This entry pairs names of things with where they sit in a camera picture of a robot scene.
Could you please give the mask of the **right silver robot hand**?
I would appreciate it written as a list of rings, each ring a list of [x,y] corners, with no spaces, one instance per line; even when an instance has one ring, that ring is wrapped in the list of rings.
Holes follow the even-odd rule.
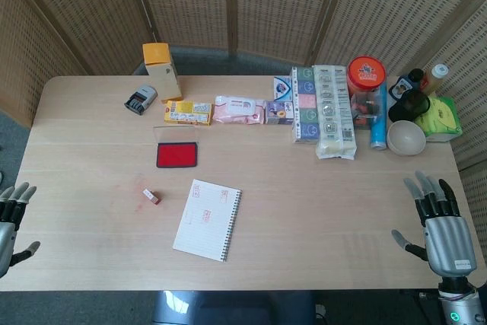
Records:
[[[416,180],[403,180],[410,192],[422,226],[424,247],[408,241],[398,230],[391,234],[406,252],[427,262],[440,277],[467,277],[477,269],[473,241],[466,219],[461,216],[457,198],[443,179],[420,170]]]

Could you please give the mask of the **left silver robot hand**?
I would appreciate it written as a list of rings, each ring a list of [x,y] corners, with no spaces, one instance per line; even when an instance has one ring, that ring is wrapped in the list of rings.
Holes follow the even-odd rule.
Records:
[[[31,258],[39,249],[34,241],[25,250],[14,253],[14,245],[22,219],[31,197],[37,191],[28,182],[1,191],[1,277],[20,262]]]

